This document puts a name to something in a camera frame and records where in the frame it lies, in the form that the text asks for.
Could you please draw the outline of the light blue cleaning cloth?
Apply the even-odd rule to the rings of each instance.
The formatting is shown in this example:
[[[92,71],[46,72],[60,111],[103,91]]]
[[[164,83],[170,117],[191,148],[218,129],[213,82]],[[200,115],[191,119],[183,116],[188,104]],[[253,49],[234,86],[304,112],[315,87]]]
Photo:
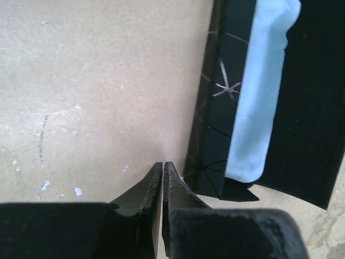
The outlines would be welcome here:
[[[300,9],[300,1],[256,3],[225,169],[227,178],[251,183],[264,172],[288,45],[286,35]]]

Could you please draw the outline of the black glasses case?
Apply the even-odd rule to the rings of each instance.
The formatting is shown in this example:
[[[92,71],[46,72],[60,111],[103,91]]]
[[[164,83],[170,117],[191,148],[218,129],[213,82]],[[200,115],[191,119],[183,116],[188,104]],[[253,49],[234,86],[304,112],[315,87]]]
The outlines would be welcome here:
[[[214,1],[184,181],[197,194],[257,201],[225,175],[255,1]],[[344,1],[302,1],[288,30],[277,113],[256,184],[328,207],[344,155]]]

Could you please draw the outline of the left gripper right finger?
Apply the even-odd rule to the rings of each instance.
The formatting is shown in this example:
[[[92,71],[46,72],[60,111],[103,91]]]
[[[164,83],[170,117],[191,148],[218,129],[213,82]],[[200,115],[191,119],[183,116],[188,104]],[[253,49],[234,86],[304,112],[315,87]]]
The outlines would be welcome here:
[[[203,202],[180,178],[173,162],[166,162],[163,172],[162,237],[165,255],[170,257],[169,215],[174,209],[207,208]]]

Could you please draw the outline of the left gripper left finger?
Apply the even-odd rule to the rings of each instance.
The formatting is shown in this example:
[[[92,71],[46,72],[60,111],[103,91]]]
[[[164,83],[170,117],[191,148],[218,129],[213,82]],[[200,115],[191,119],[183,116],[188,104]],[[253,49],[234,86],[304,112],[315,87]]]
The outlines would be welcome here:
[[[114,208],[119,258],[157,258],[162,200],[162,162],[109,204]]]

